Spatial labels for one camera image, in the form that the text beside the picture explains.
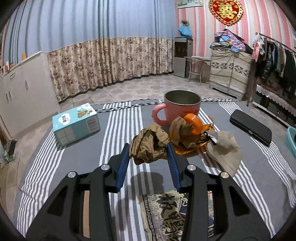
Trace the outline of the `orange snack wrapper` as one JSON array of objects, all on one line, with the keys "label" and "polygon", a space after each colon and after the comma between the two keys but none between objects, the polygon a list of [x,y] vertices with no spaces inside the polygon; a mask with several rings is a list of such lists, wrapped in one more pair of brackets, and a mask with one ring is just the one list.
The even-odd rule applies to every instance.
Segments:
[{"label": "orange snack wrapper", "polygon": [[176,118],[170,125],[169,141],[173,144],[178,155],[185,155],[206,146],[207,138],[203,134],[205,131],[214,130],[214,125],[202,125],[200,134],[192,133],[193,125],[187,124],[182,118]]}]

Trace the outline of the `blue and floral curtain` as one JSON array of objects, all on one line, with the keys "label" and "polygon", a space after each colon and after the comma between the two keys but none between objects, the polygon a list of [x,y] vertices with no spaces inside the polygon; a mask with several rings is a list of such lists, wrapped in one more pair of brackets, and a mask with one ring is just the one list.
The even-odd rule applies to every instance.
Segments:
[{"label": "blue and floral curtain", "polygon": [[46,53],[60,102],[172,72],[175,33],[174,1],[1,1],[3,60]]}]

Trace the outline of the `black glasses case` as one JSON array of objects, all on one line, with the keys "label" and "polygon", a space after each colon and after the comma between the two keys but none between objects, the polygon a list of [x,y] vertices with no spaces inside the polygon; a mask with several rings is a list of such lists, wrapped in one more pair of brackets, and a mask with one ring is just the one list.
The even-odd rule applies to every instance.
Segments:
[{"label": "black glasses case", "polygon": [[250,134],[252,137],[267,147],[270,146],[272,141],[271,130],[245,112],[241,110],[235,110],[230,116],[230,123]]}]

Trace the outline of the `light blue laundry basket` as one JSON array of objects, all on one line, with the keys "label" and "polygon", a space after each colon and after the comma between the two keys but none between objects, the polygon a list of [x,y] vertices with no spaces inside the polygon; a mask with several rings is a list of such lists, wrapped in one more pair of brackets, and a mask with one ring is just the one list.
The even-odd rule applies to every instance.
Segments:
[{"label": "light blue laundry basket", "polygon": [[285,144],[287,148],[290,150],[294,158],[296,158],[296,147],[295,147],[295,131],[296,128],[290,126],[286,131],[286,140]]}]

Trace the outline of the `patterned snack bag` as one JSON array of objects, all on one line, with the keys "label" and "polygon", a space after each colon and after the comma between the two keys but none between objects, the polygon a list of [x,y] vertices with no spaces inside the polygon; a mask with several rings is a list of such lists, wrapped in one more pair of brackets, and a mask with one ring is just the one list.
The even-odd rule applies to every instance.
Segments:
[{"label": "patterned snack bag", "polygon": [[171,190],[164,194],[139,196],[144,230],[148,240],[181,240],[189,194]]}]

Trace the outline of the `small potted plant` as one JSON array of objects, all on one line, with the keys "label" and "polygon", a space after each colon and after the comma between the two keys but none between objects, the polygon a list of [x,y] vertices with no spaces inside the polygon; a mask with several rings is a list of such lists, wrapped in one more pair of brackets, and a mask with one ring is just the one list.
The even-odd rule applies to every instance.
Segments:
[{"label": "small potted plant", "polygon": [[182,26],[186,26],[186,27],[189,27],[190,25],[188,20],[180,20],[180,23],[182,24]]}]

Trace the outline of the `beige tissue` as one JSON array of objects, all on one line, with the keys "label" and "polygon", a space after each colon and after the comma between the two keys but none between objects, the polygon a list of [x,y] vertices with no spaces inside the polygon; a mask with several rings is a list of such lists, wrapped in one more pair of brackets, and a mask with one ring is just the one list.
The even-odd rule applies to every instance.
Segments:
[{"label": "beige tissue", "polygon": [[216,161],[224,172],[234,177],[243,159],[240,146],[234,135],[227,131],[205,131],[208,140],[207,154]]}]

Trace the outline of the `brown crumpled paper on wrapper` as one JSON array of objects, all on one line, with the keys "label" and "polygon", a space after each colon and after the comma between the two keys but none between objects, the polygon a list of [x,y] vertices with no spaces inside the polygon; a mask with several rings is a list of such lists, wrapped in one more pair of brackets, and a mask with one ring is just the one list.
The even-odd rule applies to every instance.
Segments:
[{"label": "brown crumpled paper on wrapper", "polygon": [[169,140],[176,146],[183,149],[192,149],[197,146],[197,137],[192,134],[193,125],[188,125],[186,121],[178,116],[169,129]]}]

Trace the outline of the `cloth covered cabinet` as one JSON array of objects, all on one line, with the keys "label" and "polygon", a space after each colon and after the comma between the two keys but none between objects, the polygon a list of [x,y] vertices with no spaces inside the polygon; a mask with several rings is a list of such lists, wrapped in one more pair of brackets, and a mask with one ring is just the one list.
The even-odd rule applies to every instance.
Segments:
[{"label": "cloth covered cabinet", "polygon": [[243,100],[247,91],[251,69],[251,55],[232,52],[227,48],[213,48],[209,87],[237,100]]}]

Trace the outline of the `small metal side table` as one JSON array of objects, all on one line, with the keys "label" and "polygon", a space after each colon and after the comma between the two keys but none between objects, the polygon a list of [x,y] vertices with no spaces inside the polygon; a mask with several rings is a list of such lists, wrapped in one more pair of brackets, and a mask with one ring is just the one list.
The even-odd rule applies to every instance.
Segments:
[{"label": "small metal side table", "polygon": [[202,83],[202,75],[205,65],[211,64],[211,58],[202,56],[192,56],[185,57],[186,61],[189,63],[189,76],[188,82],[195,75],[199,77],[199,83]]}]

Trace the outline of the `light blue tissue box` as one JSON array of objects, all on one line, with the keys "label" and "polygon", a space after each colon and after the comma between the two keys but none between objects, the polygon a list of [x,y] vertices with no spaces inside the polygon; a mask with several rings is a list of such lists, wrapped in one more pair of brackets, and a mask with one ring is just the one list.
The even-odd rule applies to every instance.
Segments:
[{"label": "light blue tissue box", "polygon": [[53,116],[52,124],[61,147],[100,131],[98,114],[89,103]]}]

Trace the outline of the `brown paper ball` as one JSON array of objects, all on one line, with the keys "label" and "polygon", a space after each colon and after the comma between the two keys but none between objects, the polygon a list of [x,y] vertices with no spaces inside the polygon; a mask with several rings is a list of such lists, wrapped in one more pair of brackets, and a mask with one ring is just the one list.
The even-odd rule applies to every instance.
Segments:
[{"label": "brown paper ball", "polygon": [[129,157],[136,165],[149,164],[166,157],[168,134],[160,125],[151,123],[136,135],[129,148]]}]

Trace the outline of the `clothes rack with garments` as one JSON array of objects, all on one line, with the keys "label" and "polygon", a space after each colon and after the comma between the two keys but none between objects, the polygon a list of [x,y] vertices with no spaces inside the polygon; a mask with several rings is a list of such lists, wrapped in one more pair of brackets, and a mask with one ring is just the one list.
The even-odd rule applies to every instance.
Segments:
[{"label": "clothes rack with garments", "polygon": [[285,109],[295,108],[295,51],[262,33],[255,33],[247,103],[259,93]]}]

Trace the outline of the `grey water dispenser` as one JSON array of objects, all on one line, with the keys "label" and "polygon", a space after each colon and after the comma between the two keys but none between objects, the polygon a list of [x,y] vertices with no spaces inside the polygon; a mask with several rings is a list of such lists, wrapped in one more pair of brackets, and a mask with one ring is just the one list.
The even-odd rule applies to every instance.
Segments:
[{"label": "grey water dispenser", "polygon": [[186,37],[174,38],[174,75],[177,77],[189,77],[188,57],[193,55],[193,40]]}]

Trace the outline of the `wall picture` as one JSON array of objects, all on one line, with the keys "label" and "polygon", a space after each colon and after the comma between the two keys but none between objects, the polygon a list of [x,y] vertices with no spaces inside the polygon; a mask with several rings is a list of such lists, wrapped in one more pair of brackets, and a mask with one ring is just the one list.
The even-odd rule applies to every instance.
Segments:
[{"label": "wall picture", "polygon": [[203,0],[176,0],[178,9],[203,6],[203,2]]}]

